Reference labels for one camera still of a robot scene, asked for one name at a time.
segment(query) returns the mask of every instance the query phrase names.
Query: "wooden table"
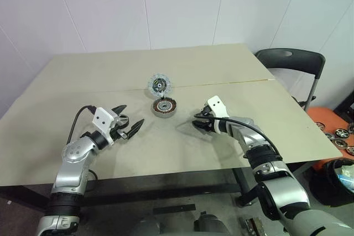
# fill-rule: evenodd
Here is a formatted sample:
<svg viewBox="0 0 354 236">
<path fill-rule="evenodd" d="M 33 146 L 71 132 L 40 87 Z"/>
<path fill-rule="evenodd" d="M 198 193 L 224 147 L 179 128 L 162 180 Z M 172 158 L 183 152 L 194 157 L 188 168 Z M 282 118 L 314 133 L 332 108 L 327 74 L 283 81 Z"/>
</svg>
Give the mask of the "wooden table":
<svg viewBox="0 0 354 236">
<path fill-rule="evenodd" d="M 170 77 L 178 104 L 168 119 L 150 110 L 154 98 L 146 86 L 157 72 Z M 0 120 L 0 186 L 53 182 L 72 119 L 87 104 L 126 104 L 132 123 L 145 118 L 134 138 L 98 157 L 92 169 L 101 179 L 249 166 L 233 139 L 191 125 L 214 95 L 230 115 L 253 118 L 285 162 L 340 155 L 244 45 L 61 55 Z M 91 119 L 80 118 L 73 139 L 92 129 Z"/>
</svg>

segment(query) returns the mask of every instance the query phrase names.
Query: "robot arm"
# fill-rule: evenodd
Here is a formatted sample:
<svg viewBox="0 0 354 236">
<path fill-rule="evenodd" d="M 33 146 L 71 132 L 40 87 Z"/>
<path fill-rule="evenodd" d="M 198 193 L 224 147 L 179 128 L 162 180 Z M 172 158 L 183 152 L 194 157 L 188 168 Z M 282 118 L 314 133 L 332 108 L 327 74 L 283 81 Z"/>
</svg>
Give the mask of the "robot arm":
<svg viewBox="0 0 354 236">
<path fill-rule="evenodd" d="M 97 130 L 86 132 L 64 147 L 63 163 L 53 184 L 45 216 L 39 221 L 37 236 L 69 235 L 77 230 L 91 163 L 106 146 L 113 145 L 119 138 L 129 139 L 135 135 L 144 122 L 142 119 L 130 131 L 124 132 L 122 129 L 129 124 L 129 118 L 121 114 L 125 107 L 95 108 L 92 123 Z"/>
<path fill-rule="evenodd" d="M 335 217 L 310 209 L 306 191 L 252 119 L 229 117 L 218 96 L 210 98 L 195 117 L 201 119 L 193 121 L 196 127 L 235 138 L 248 159 L 258 185 L 240 197 L 241 205 L 258 197 L 264 214 L 279 220 L 292 236 L 354 235 L 353 229 Z"/>
</svg>

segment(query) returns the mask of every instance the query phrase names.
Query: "circular metal part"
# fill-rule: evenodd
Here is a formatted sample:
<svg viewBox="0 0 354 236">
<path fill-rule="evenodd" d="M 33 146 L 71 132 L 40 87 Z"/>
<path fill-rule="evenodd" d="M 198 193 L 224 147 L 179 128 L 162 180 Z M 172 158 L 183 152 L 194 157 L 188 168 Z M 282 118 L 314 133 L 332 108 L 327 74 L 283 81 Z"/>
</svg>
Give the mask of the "circular metal part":
<svg viewBox="0 0 354 236">
<path fill-rule="evenodd" d="M 336 138 L 336 137 L 335 137 L 333 134 L 331 134 L 331 133 L 325 132 L 325 135 L 326 135 L 326 137 L 327 137 L 330 141 L 332 141 L 333 139 Z"/>
<path fill-rule="evenodd" d="M 348 147 L 348 144 L 340 138 L 335 138 L 332 140 L 332 142 L 338 149 L 346 149 Z"/>
<path fill-rule="evenodd" d="M 322 124 L 321 122 L 316 122 L 317 126 L 323 131 L 325 130 L 326 126 Z"/>
<path fill-rule="evenodd" d="M 118 117 L 118 122 L 116 129 L 123 129 L 129 125 L 129 117 L 124 114 L 120 114 Z"/>
<path fill-rule="evenodd" d="M 349 134 L 354 134 L 354 123 L 348 125 L 348 132 Z"/>
<path fill-rule="evenodd" d="M 339 138 L 343 138 L 346 139 L 349 137 L 349 132 L 343 128 L 339 128 L 337 130 L 334 131 L 334 134 L 339 137 Z"/>
<path fill-rule="evenodd" d="M 171 98 L 161 98 L 154 101 L 152 105 L 153 113 L 157 117 L 169 118 L 176 112 L 176 101 Z"/>
<path fill-rule="evenodd" d="M 155 74 L 148 82 L 148 89 L 155 97 L 164 97 L 172 90 L 171 81 L 163 74 Z"/>
<path fill-rule="evenodd" d="M 346 150 L 350 155 L 354 156 L 354 146 L 349 146 Z"/>
</svg>

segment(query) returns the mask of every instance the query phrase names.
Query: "metal bracket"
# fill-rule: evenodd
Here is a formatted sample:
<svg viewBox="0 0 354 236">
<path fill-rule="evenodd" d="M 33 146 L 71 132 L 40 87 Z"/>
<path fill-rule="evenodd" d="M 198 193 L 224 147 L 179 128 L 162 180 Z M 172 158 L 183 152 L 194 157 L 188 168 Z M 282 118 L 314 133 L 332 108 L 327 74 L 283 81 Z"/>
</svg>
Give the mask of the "metal bracket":
<svg viewBox="0 0 354 236">
<path fill-rule="evenodd" d="M 119 116 L 112 110 L 105 110 L 102 107 L 98 107 L 95 112 L 95 117 L 92 123 L 97 127 L 100 133 L 107 139 L 110 146 L 114 141 L 111 138 L 110 131 L 116 125 L 119 120 Z"/>
<path fill-rule="evenodd" d="M 219 96 L 215 95 L 210 99 L 208 99 L 207 105 L 210 107 L 215 117 L 229 117 L 226 110 L 226 106 L 220 100 Z M 220 122 L 219 120 L 214 121 L 214 130 L 216 133 L 221 134 L 221 131 L 219 129 L 219 122 Z"/>
</svg>

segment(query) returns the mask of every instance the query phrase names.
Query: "chair backrest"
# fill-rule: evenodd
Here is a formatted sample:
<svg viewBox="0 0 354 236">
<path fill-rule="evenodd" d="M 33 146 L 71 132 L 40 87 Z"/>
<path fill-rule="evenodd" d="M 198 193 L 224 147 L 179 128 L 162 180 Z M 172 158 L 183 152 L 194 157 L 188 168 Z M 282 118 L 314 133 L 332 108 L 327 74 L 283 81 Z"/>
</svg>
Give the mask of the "chair backrest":
<svg viewBox="0 0 354 236">
<path fill-rule="evenodd" d="M 317 80 L 326 61 L 319 53 L 291 48 L 264 49 L 258 51 L 255 56 L 268 69 L 299 70 L 315 75 Z"/>
</svg>

